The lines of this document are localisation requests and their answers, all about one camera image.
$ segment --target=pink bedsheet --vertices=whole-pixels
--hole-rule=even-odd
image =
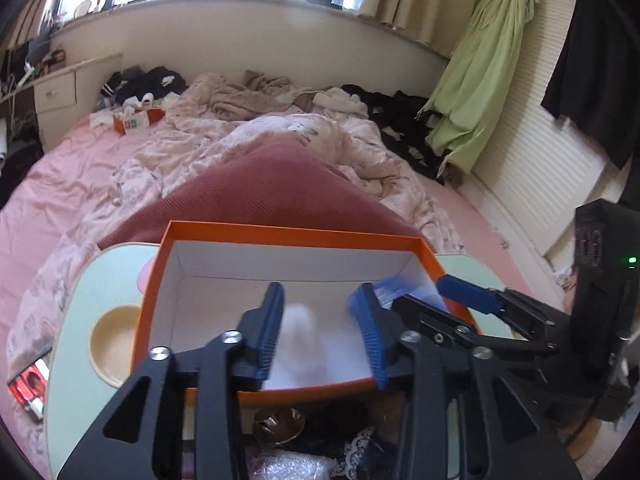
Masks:
[[[418,176],[427,194],[436,199],[447,212],[465,244],[466,254],[489,267],[504,286],[534,296],[511,258],[501,245],[494,228],[449,184],[441,186],[433,180]]]
[[[149,129],[120,136],[112,128],[78,123],[52,152],[34,165],[0,212],[0,344],[27,288],[69,226],[95,209],[96,183],[104,183],[130,154],[149,139]],[[0,351],[0,377],[7,374]],[[13,401],[0,388],[0,416],[18,441]],[[27,442],[18,442],[23,449]]]

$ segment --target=white cloth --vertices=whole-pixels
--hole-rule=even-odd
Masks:
[[[113,124],[113,112],[111,110],[100,110],[89,115],[89,126],[97,128],[101,124]]]
[[[140,102],[140,99],[137,98],[137,96],[132,96],[124,99],[122,106],[131,106],[134,108],[140,108],[142,106],[142,103]]]
[[[177,103],[180,100],[180,96],[175,93],[175,92],[169,92],[167,95],[164,96],[164,98],[162,98],[162,108],[164,108],[164,110],[168,110],[169,108],[171,108],[171,106],[173,106],[175,103]]]
[[[314,104],[334,112],[356,114],[363,119],[369,119],[367,105],[360,101],[357,95],[349,95],[341,88],[330,88],[325,92],[318,92],[314,96]]]

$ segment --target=plastic bag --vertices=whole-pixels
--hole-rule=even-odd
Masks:
[[[330,480],[337,461],[292,451],[275,450],[248,464],[252,480]]]

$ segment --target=blue gripper pad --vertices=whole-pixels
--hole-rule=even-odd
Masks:
[[[360,286],[358,290],[350,295],[347,300],[347,306],[360,326],[364,348],[369,357],[369,366],[373,378],[378,383],[379,389],[383,390],[388,382],[385,367],[385,347],[382,343],[380,332],[378,331],[376,319],[372,313],[372,308],[381,308],[380,304],[370,304],[364,287]]]
[[[468,308],[483,314],[500,312],[500,303],[492,290],[460,280],[449,274],[442,276],[436,286],[441,296],[457,301]]]
[[[271,283],[264,295],[261,308],[267,310],[262,333],[258,340],[258,379],[265,381],[269,377],[271,361],[276,349],[276,341],[280,333],[282,314],[284,312],[284,288],[279,283]]]

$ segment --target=green cloth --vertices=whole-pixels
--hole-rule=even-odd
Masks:
[[[518,62],[522,31],[537,0],[481,0],[422,111],[444,117],[426,142],[471,172],[494,132]]]

